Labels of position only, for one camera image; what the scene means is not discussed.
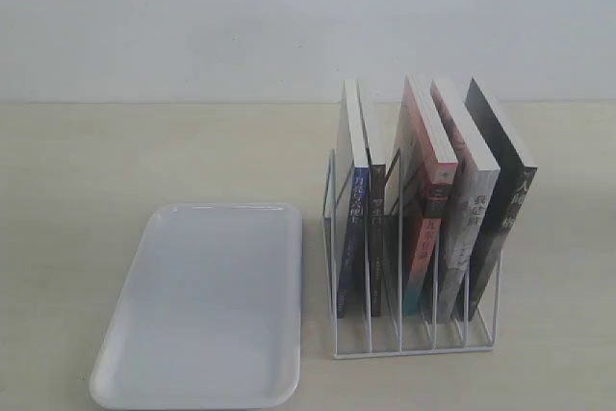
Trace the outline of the blue moon cover book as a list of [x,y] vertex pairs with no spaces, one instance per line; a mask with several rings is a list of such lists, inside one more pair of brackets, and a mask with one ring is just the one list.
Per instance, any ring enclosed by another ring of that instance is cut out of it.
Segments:
[[336,317],[347,313],[353,268],[364,242],[369,161],[357,81],[345,79],[335,148]]

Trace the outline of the black grey cover book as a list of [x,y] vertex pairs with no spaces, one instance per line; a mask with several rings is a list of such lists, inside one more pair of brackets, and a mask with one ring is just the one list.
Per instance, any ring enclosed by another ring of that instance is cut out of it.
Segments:
[[475,77],[471,79],[465,106],[500,166],[470,260],[468,317],[472,318],[538,166],[498,98]]

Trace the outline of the white plastic tray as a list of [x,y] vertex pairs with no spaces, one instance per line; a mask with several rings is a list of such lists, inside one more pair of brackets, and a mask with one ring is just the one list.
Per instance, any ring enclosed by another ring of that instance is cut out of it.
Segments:
[[302,217],[184,203],[148,220],[90,375],[108,410],[278,406],[300,377]]

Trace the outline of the grey white spine book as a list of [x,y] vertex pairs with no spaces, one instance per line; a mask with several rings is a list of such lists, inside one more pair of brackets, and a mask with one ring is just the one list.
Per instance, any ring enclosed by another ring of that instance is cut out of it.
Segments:
[[453,82],[434,79],[430,94],[458,161],[441,225],[436,315],[444,323],[454,309],[501,168]]

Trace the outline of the pink red spine book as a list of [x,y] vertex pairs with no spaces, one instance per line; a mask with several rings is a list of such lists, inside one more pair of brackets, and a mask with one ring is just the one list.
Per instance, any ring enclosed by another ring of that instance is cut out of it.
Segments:
[[394,222],[395,280],[401,283],[405,316],[419,311],[424,280],[457,170],[458,161],[429,84],[404,77],[386,211]]

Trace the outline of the dark brown spine book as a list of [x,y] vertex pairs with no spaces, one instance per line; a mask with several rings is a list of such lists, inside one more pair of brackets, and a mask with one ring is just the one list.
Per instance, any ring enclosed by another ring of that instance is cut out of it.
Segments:
[[368,194],[368,257],[370,264],[371,317],[381,316],[381,285],[383,279],[384,196],[387,160],[376,105],[365,81],[357,83],[358,97],[369,158],[370,187]]

